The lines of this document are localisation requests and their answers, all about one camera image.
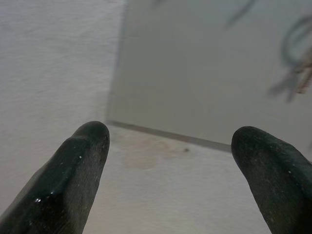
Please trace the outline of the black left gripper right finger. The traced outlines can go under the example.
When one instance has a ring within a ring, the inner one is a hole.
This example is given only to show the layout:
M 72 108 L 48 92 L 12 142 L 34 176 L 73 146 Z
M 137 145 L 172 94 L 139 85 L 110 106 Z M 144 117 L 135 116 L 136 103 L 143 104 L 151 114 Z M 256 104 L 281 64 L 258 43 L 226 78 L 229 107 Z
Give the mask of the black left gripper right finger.
M 295 147 L 252 126 L 231 151 L 272 234 L 312 234 L 312 163 Z

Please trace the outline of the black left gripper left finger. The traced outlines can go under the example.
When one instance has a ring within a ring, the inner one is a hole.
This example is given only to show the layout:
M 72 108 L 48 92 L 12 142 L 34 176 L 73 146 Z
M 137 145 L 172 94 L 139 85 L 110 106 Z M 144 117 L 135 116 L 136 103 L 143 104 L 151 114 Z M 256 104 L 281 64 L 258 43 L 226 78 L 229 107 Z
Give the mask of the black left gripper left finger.
M 0 215 L 0 234 L 82 234 L 109 146 L 105 124 L 80 126 Z

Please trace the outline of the grey hook board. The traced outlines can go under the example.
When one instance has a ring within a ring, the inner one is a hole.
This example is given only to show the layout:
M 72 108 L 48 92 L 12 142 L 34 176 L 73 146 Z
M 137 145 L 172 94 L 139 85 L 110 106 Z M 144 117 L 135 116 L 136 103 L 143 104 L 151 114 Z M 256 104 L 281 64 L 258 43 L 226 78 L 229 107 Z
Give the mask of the grey hook board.
M 127 0 L 113 122 L 229 144 L 260 128 L 312 155 L 312 0 Z

